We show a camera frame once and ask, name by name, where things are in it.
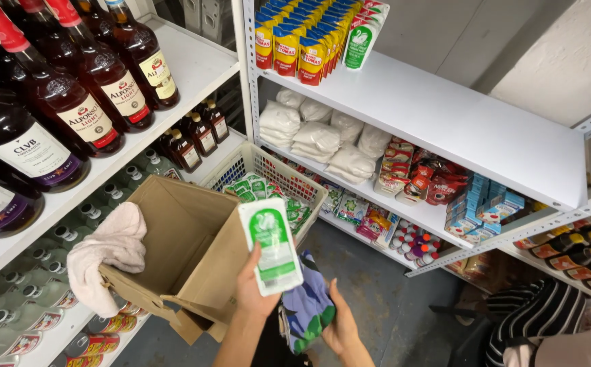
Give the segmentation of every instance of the black and white striped clothing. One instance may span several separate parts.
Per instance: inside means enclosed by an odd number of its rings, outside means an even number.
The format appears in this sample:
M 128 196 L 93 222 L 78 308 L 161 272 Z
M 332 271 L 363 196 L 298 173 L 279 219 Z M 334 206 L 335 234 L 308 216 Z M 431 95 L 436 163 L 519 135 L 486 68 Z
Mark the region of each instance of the black and white striped clothing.
M 505 289 L 486 300 L 490 312 L 505 317 L 495 326 L 486 351 L 488 367 L 503 367 L 506 341 L 577 332 L 585 309 L 581 291 L 554 278 Z

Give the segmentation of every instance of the concrete floor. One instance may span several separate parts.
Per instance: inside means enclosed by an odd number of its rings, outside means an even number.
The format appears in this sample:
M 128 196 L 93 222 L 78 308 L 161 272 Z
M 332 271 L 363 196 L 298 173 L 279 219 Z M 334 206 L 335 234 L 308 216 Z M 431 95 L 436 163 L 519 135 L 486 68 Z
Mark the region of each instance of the concrete floor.
M 427 306 L 453 305 L 463 286 L 460 279 L 442 270 L 406 278 L 403 265 L 322 220 L 312 226 L 301 249 L 311 250 L 327 279 L 339 279 L 339 290 L 376 366 L 447 365 L 450 343 L 465 328 Z M 205 367 L 212 364 L 218 347 L 207 333 L 189 346 L 168 322 L 152 317 L 112 366 Z M 320 367 L 341 366 L 322 339 L 312 348 L 319 354 Z

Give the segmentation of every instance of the hand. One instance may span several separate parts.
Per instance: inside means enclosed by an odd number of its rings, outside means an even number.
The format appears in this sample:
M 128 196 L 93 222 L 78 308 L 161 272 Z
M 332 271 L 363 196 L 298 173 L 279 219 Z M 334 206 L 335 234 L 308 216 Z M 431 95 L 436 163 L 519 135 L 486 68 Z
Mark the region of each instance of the hand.
M 337 311 L 332 324 L 329 324 L 323 330 L 322 336 L 325 343 L 336 354 L 341 355 L 355 347 L 357 343 L 361 344 L 361 340 L 359 340 L 359 331 L 352 316 L 352 311 L 350 311 L 350 307 L 339 293 L 336 278 L 332 279 L 329 285 L 329 295 L 332 297 Z
M 255 242 L 248 261 L 237 276 L 237 310 L 250 315 L 262 316 L 265 319 L 271 314 L 282 294 L 277 293 L 267 297 L 259 294 L 254 269 L 259 263 L 260 257 L 262 257 L 262 247 L 259 242 Z

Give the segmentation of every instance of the red bottle cap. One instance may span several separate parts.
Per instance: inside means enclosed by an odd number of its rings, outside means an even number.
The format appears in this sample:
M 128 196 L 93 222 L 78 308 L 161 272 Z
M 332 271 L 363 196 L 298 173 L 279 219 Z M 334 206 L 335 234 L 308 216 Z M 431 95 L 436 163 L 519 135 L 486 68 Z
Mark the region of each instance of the red bottle cap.
M 82 21 L 69 0 L 45 0 L 51 13 L 63 27 L 74 27 Z
M 19 4 L 27 13 L 39 13 L 47 7 L 42 0 L 19 0 Z
M 23 32 L 8 19 L 0 8 L 0 44 L 7 52 L 21 52 L 31 46 Z

